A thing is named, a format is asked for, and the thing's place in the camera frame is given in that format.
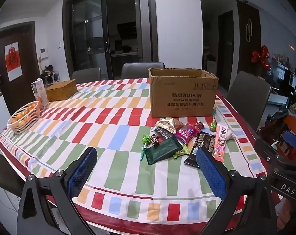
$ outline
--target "refrigerator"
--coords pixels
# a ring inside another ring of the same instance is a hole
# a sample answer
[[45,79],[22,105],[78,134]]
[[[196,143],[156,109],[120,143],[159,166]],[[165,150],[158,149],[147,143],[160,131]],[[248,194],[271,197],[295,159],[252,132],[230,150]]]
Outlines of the refrigerator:
[[139,62],[152,61],[148,0],[135,0]]

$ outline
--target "metal bolt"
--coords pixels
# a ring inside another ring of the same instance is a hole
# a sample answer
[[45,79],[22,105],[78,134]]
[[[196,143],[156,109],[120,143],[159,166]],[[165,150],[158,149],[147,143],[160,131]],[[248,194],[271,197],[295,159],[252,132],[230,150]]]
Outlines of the metal bolt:
[[234,169],[230,170],[229,172],[230,172],[231,176],[233,176],[233,177],[236,177],[239,175],[238,171],[234,170]]
[[33,174],[28,175],[28,181],[32,181],[34,179],[34,177],[35,176]]
[[261,174],[261,175],[260,175],[260,179],[262,179],[262,180],[266,180],[266,175]]
[[56,175],[57,177],[61,177],[61,176],[63,175],[63,173],[64,173],[63,170],[58,169],[58,170],[55,172],[55,175]]

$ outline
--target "red balloon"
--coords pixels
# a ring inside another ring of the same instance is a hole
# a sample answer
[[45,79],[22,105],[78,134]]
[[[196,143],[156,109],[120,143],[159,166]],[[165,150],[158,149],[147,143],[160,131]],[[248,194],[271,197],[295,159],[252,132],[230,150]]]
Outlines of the red balloon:
[[270,57],[270,53],[268,52],[267,46],[261,47],[261,57]]
[[271,65],[269,64],[269,62],[267,60],[265,60],[265,58],[261,58],[260,62],[262,64],[262,66],[264,68],[266,68],[268,71],[271,70]]
[[260,60],[260,54],[258,51],[252,51],[251,53],[251,62],[257,62]]

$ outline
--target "tablecloth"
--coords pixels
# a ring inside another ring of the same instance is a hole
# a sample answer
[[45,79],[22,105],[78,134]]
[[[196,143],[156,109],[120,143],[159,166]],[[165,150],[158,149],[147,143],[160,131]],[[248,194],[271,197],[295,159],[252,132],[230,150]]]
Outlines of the tablecloth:
[[[103,80],[78,84],[70,99],[51,103],[26,132],[6,128],[0,149],[23,179],[33,173],[51,176],[77,160],[87,146],[98,161],[79,197],[73,199],[89,223],[119,233],[198,234],[220,203],[199,169],[184,164],[187,156],[148,165],[140,162],[142,136],[152,134],[149,79]],[[216,96],[216,119],[236,134],[225,147],[224,164],[242,176],[265,172],[252,147],[254,140],[237,113]],[[205,132],[212,117],[200,121]],[[241,212],[244,197],[235,214]]]

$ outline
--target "dark green snack package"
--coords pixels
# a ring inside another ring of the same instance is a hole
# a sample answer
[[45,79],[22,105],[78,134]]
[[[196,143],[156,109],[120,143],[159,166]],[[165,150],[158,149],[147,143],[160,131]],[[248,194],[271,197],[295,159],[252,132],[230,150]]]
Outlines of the dark green snack package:
[[173,136],[168,138],[158,145],[146,149],[146,158],[149,165],[158,161],[168,159],[177,151],[182,150],[183,146]]

